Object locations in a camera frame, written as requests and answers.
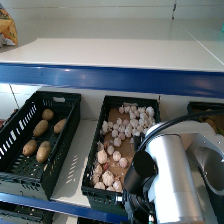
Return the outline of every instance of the brown paper bag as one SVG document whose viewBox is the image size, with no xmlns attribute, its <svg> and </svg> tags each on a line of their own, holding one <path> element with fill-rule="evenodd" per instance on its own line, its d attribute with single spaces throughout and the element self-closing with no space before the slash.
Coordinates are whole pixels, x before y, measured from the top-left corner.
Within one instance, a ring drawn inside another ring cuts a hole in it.
<svg viewBox="0 0 224 224">
<path fill-rule="evenodd" d="M 17 45 L 17 32 L 14 20 L 0 4 L 0 47 Z"/>
</svg>

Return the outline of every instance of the metal cylinder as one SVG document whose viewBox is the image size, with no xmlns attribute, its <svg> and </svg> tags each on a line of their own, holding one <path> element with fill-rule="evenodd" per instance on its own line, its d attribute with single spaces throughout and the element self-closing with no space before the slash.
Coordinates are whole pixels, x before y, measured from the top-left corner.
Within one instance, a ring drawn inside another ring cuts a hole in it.
<svg viewBox="0 0 224 224">
<path fill-rule="evenodd" d="M 138 151 L 124 178 L 124 188 L 130 194 L 137 194 L 145 181 L 154 175 L 154 161 L 145 151 Z"/>
<path fill-rule="evenodd" d="M 146 147 L 158 166 L 158 175 L 149 189 L 157 222 L 204 223 L 189 163 L 178 135 L 161 135 Z"/>
</svg>

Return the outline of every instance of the blue shelf edge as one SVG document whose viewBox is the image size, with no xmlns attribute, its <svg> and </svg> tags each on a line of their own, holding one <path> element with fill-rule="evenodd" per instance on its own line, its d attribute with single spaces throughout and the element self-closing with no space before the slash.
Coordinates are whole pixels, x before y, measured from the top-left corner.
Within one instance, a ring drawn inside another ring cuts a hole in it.
<svg viewBox="0 0 224 224">
<path fill-rule="evenodd" d="M 94 220 L 103 221 L 103 222 L 119 224 L 120 221 L 127 221 L 127 216 L 105 213 L 105 212 L 96 211 L 90 208 L 60 203 L 56 201 L 43 201 L 40 199 L 28 198 L 28 197 L 18 196 L 18 195 L 0 193 L 0 201 L 33 207 L 33 208 L 39 208 L 39 209 L 48 210 L 52 212 L 63 213 L 67 215 L 74 215 L 78 217 L 94 219 Z"/>
<path fill-rule="evenodd" d="M 224 98 L 224 72 L 0 63 L 0 83 Z"/>
</svg>

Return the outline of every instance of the black plastic crate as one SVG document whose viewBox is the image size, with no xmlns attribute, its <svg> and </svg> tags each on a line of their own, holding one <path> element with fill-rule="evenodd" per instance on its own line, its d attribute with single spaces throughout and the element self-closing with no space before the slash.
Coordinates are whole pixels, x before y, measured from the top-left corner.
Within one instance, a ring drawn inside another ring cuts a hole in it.
<svg viewBox="0 0 224 224">
<path fill-rule="evenodd" d="M 127 215 L 123 205 L 118 203 L 116 198 L 122 196 L 122 193 L 95 189 L 90 186 L 90 178 L 92 176 L 94 163 L 96 161 L 97 142 L 101 138 L 100 130 L 104 120 L 108 120 L 109 112 L 112 108 L 118 108 L 123 103 L 137 103 L 139 107 L 153 107 L 155 110 L 155 121 L 160 122 L 160 112 L 157 100 L 132 98 L 132 97 L 117 97 L 105 96 L 103 105 L 91 146 L 91 151 L 88 156 L 88 162 L 82 180 L 82 194 L 87 196 L 92 209 L 114 213 L 118 215 Z"/>
<path fill-rule="evenodd" d="M 4 124 L 0 131 L 0 192 L 48 200 L 56 185 L 61 167 L 80 121 L 80 94 L 36 92 L 24 106 Z M 33 130 L 42 119 L 44 109 L 54 112 L 48 130 L 33 137 Z M 60 134 L 54 125 L 66 118 Z M 35 139 L 51 143 L 51 153 L 45 163 L 36 161 L 36 153 L 26 157 L 24 145 Z"/>
<path fill-rule="evenodd" d="M 207 103 L 207 102 L 190 102 L 187 106 L 188 113 L 195 113 L 196 111 L 206 111 L 208 109 L 211 110 L 221 110 L 224 109 L 224 104 L 221 103 Z M 223 134 L 222 129 L 218 128 L 220 134 Z M 206 189 L 208 191 L 208 195 L 210 198 L 211 205 L 213 207 L 214 213 L 217 217 L 217 221 L 219 224 L 224 223 L 224 196 L 216 195 L 207 185 L 204 176 L 202 175 L 201 170 L 199 169 L 201 176 L 204 180 Z"/>
<path fill-rule="evenodd" d="M 51 224 L 54 212 L 0 202 L 0 218 L 17 224 Z"/>
</svg>

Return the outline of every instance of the silver metal part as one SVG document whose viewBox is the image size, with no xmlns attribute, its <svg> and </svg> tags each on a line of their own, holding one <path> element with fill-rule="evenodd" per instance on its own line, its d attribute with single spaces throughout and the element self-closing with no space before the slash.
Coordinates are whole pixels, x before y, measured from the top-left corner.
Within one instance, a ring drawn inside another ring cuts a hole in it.
<svg viewBox="0 0 224 224">
<path fill-rule="evenodd" d="M 180 136 L 159 135 L 146 147 L 159 173 L 149 189 L 158 223 L 204 223 Z"/>
<path fill-rule="evenodd" d="M 224 138 L 221 135 L 198 134 L 187 150 L 187 155 L 201 169 L 210 189 L 224 195 Z"/>
<path fill-rule="evenodd" d="M 156 127 L 150 128 L 147 135 Z M 218 195 L 224 195 L 224 138 L 217 135 L 208 123 L 185 121 L 173 125 L 162 134 L 178 134 L 187 155 L 201 169 L 210 189 Z"/>
</svg>

